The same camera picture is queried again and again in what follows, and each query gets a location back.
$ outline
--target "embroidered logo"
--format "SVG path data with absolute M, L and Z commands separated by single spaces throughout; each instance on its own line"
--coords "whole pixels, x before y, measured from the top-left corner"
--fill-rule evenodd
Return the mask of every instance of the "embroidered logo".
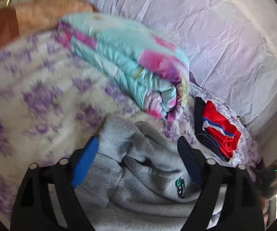
M 184 199 L 185 184 L 184 184 L 184 180 L 181 179 L 181 177 L 176 180 L 176 187 L 177 187 L 178 197 Z

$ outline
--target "turquoise floral blanket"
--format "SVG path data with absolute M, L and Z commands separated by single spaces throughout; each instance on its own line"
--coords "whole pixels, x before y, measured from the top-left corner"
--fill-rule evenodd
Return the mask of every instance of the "turquoise floral blanket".
M 179 119 L 189 94 L 189 61 L 173 43 L 135 21 L 97 13 L 63 16 L 58 40 L 115 80 L 147 113 Z

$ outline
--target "dark blue gripper pad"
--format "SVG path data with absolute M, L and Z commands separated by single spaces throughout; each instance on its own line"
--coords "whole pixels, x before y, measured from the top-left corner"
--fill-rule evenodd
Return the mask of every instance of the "dark blue gripper pad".
M 85 151 L 81 154 L 75 167 L 73 168 L 71 180 L 71 186 L 73 189 L 84 182 L 87 172 L 90 169 L 93 159 L 99 149 L 98 138 L 92 137 L 83 149 L 85 149 Z

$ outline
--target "bed sheet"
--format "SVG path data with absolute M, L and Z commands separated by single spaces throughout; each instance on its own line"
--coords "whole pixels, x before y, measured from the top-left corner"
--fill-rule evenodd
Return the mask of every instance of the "bed sheet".
M 277 94 L 277 59 L 257 24 L 231 0 L 88 1 L 103 13 L 137 20 L 181 47 L 199 86 L 221 97 L 244 124 L 259 116 L 252 132 L 276 112 L 277 100 L 263 110 Z
M 53 165 L 82 148 L 107 114 L 147 121 L 176 142 L 184 135 L 207 158 L 224 164 L 194 134 L 194 98 L 212 100 L 242 132 L 229 166 L 260 161 L 257 143 L 220 99 L 191 85 L 178 121 L 140 111 L 130 96 L 55 41 L 56 31 L 20 39 L 0 51 L 0 220 L 9 228 L 12 206 L 31 163 Z

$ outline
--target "white stripe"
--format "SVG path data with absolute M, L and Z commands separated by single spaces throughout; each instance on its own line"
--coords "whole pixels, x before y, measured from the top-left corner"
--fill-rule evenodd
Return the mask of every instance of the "white stripe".
M 211 125 L 208 123 L 208 121 L 204 121 L 204 123 L 202 124 L 202 129 L 205 130 L 205 128 L 207 128 L 207 127 L 215 128 L 217 131 L 220 131 L 223 136 L 228 136 L 230 139 L 233 139 L 233 137 L 234 137 L 234 136 L 229 136 L 229 135 L 225 134 L 224 131 L 220 127 Z

